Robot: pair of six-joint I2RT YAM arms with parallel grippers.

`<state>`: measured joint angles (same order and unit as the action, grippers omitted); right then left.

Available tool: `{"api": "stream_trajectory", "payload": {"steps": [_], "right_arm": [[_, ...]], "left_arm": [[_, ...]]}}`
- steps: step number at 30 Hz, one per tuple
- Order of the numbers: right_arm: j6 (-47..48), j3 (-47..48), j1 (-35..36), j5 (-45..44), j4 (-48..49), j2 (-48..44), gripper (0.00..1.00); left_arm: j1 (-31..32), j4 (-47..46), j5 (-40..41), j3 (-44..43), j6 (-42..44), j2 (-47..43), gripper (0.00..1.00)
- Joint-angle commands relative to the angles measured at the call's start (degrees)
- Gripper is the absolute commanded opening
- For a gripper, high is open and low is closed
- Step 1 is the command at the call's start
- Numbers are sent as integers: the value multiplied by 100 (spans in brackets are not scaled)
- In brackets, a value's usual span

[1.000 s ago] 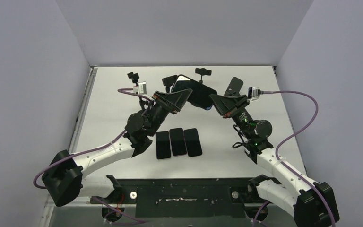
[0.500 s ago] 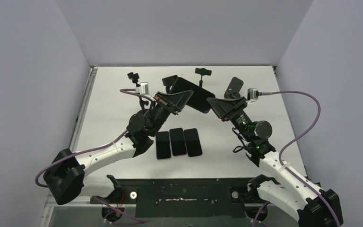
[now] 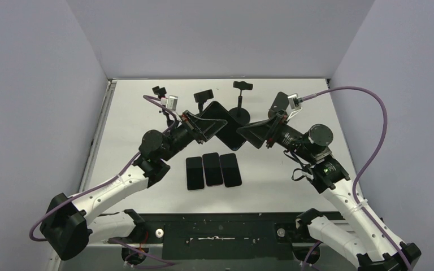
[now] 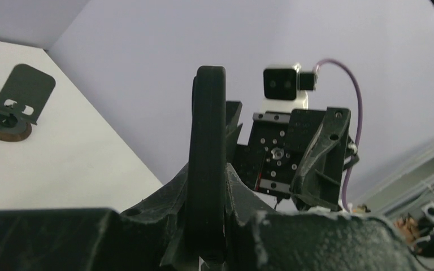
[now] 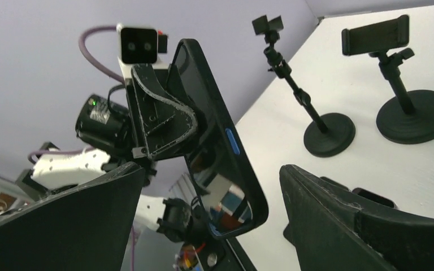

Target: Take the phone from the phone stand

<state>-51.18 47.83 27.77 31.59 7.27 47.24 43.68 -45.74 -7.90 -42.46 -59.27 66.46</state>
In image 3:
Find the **black ball-joint phone stand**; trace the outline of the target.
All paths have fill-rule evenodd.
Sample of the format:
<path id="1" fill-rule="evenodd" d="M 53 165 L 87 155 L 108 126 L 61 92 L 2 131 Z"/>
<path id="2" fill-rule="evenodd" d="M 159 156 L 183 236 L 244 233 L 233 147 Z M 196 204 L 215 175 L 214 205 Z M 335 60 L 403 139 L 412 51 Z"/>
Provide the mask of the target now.
<path id="1" fill-rule="evenodd" d="M 203 105 L 209 100 L 214 98 L 212 89 L 200 91 L 193 94 L 195 102 L 198 104 L 199 113 L 203 111 Z"/>

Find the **black round-base phone stand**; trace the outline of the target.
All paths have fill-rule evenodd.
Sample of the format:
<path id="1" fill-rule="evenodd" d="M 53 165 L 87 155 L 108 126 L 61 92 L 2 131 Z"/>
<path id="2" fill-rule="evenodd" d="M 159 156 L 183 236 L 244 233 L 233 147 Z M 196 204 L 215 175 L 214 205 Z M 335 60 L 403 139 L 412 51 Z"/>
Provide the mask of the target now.
<path id="1" fill-rule="evenodd" d="M 242 92 L 244 90 L 253 90 L 253 84 L 245 81 L 234 81 L 233 88 L 238 89 L 240 93 L 237 100 L 237 107 L 232 108 L 229 113 L 236 119 L 238 123 L 240 123 L 241 125 L 247 125 L 248 123 L 250 123 L 250 113 L 242 107 Z"/>

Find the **purple cased phone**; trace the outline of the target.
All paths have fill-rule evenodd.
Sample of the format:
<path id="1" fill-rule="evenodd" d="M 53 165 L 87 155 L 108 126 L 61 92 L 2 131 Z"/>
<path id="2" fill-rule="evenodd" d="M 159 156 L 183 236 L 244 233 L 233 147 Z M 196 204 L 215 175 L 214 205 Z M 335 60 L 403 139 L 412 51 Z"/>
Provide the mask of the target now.
<path id="1" fill-rule="evenodd" d="M 202 155 L 206 185 L 218 186 L 224 183 L 220 166 L 219 154 L 216 152 Z"/>

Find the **silver-edged black phone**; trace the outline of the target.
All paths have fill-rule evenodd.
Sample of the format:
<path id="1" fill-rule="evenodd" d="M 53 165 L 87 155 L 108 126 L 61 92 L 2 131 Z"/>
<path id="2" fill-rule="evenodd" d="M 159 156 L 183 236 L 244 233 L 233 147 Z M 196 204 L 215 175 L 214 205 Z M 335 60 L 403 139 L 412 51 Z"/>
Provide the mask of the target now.
<path id="1" fill-rule="evenodd" d="M 186 185 L 189 191 L 202 190 L 205 188 L 203 163 L 200 156 L 189 157 L 186 163 Z"/>

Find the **black bent-arm phone stand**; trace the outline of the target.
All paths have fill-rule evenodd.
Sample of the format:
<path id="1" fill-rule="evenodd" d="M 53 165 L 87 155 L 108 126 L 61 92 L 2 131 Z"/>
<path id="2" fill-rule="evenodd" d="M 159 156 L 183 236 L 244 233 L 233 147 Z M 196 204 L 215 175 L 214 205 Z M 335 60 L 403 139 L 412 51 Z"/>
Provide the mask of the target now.
<path id="1" fill-rule="evenodd" d="M 158 97 L 158 99 L 160 100 L 162 97 L 167 97 L 167 91 L 165 88 L 161 88 L 159 86 L 156 86 L 154 88 L 152 88 L 152 91 L 154 93 L 154 95 L 156 95 Z M 173 120 L 171 120 L 170 118 L 170 114 L 167 111 L 164 110 L 160 110 L 160 113 L 162 113 L 163 115 L 165 115 L 166 117 L 166 123 L 167 126 L 170 127 L 173 124 Z"/>

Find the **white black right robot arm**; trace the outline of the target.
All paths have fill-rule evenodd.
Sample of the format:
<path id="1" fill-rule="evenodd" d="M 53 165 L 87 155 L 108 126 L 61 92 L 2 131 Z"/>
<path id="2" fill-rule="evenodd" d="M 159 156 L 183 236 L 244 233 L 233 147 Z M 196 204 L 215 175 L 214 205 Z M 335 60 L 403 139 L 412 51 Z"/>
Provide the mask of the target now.
<path id="1" fill-rule="evenodd" d="M 296 162 L 306 161 L 300 169 L 302 176 L 352 228 L 349 233 L 312 208 L 296 218 L 296 236 L 326 244 L 357 270 L 413 270 L 421 250 L 395 235 L 357 191 L 356 181 L 332 156 L 330 128 L 315 124 L 301 133 L 287 124 L 287 118 L 280 111 L 268 120 L 238 128 L 237 133 L 256 148 L 278 144 Z"/>

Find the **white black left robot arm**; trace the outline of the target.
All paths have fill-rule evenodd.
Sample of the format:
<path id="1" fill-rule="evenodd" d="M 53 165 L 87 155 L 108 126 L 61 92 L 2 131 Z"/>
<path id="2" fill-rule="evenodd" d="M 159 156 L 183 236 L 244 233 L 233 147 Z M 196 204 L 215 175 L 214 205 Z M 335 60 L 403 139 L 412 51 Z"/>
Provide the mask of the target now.
<path id="1" fill-rule="evenodd" d="M 150 188 L 170 170 L 172 157 L 196 141 L 203 144 L 227 125 L 224 119 L 204 119 L 189 111 L 181 116 L 177 128 L 147 131 L 139 152 L 124 169 L 104 183 L 87 191 L 52 198 L 46 214 L 38 223 L 40 232 L 62 260 L 69 260 L 94 241 L 125 237 L 140 241 L 145 227 L 130 209 L 105 216 L 104 211 L 126 197 Z"/>

